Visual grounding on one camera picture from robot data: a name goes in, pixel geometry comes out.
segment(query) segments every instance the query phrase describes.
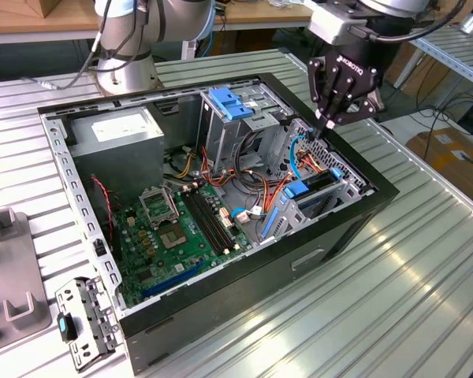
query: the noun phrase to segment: yellow cable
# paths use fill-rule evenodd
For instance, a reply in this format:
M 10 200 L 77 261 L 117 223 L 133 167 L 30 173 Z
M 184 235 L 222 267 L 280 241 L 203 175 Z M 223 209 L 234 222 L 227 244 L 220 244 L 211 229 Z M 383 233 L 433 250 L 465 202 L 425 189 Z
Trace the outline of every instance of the yellow cable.
M 190 168 L 191 168 L 191 154 L 188 156 L 188 162 L 186 163 L 186 168 L 184 168 L 184 171 L 182 171 L 180 175 L 177 175 L 176 178 L 178 179 L 185 178 L 188 175 Z

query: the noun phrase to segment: aluminum work table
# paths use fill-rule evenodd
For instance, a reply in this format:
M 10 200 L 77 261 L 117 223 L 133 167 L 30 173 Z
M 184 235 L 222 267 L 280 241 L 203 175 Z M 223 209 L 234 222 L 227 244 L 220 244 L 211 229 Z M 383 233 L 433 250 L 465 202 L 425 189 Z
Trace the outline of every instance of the aluminum work table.
M 158 65 L 171 87 L 272 72 L 309 102 L 304 66 L 277 50 Z M 66 83 L 73 75 L 51 78 Z M 99 97 L 0 83 L 0 206 L 29 217 L 50 311 L 54 292 L 94 276 L 36 108 Z M 347 250 L 169 356 L 142 377 L 469 376 L 473 370 L 473 203 L 375 122 L 338 132 L 400 194 Z M 0 377 L 76 377 L 55 322 L 0 350 Z M 79 375 L 132 376 L 123 346 Z
M 450 96 L 462 78 L 473 83 L 473 36 L 465 35 L 458 29 L 458 26 L 438 29 L 426 37 L 411 41 L 411 44 L 417 47 L 417 50 L 398 77 L 394 87 L 398 88 L 403 84 L 413 68 L 426 54 L 460 75 L 442 95 L 438 105 Z

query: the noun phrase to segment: sticker on power supply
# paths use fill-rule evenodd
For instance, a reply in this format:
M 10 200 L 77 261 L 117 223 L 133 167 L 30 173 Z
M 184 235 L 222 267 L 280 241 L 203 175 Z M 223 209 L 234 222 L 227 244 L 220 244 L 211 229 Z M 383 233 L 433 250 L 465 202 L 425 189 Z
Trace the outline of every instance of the sticker on power supply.
M 91 128 L 99 142 L 123 138 L 147 131 L 147 123 L 140 114 L 133 114 L 95 122 Z

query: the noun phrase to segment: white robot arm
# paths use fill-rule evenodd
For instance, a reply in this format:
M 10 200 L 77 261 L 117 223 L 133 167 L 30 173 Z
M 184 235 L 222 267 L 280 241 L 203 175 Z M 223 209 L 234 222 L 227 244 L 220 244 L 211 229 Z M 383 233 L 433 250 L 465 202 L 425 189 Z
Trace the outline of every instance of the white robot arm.
M 215 17 L 214 0 L 97 0 L 95 11 L 104 28 L 93 71 L 110 94 L 156 87 L 151 44 L 205 38 Z

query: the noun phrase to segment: motherboard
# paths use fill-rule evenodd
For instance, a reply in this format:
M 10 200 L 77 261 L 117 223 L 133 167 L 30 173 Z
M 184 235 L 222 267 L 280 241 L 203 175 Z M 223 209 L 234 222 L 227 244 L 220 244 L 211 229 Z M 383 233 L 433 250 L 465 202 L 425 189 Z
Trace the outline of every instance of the motherboard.
M 120 250 L 113 255 L 126 305 L 141 303 L 250 249 L 247 236 L 224 214 L 227 210 L 210 186 L 171 194 L 155 188 L 115 212 L 119 240 L 114 248 Z

